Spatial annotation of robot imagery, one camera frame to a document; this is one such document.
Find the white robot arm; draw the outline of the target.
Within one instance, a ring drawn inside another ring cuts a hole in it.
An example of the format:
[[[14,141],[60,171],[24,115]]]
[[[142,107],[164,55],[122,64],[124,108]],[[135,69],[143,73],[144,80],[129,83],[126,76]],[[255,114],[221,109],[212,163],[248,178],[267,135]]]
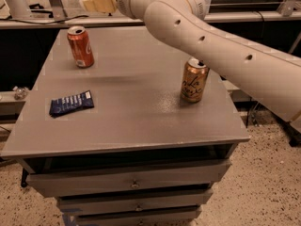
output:
[[[144,22],[159,41],[200,60],[283,120],[301,119],[301,60],[203,21],[204,0],[80,0],[87,11]]]

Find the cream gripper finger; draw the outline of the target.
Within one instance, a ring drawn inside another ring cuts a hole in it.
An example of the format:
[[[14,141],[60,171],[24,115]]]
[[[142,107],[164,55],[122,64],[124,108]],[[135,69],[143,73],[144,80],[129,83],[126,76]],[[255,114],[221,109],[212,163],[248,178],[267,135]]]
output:
[[[83,9],[89,12],[98,12],[93,4],[93,0],[79,0],[80,5],[82,6]]]
[[[114,13],[117,9],[115,0],[93,0],[95,9],[102,13]]]

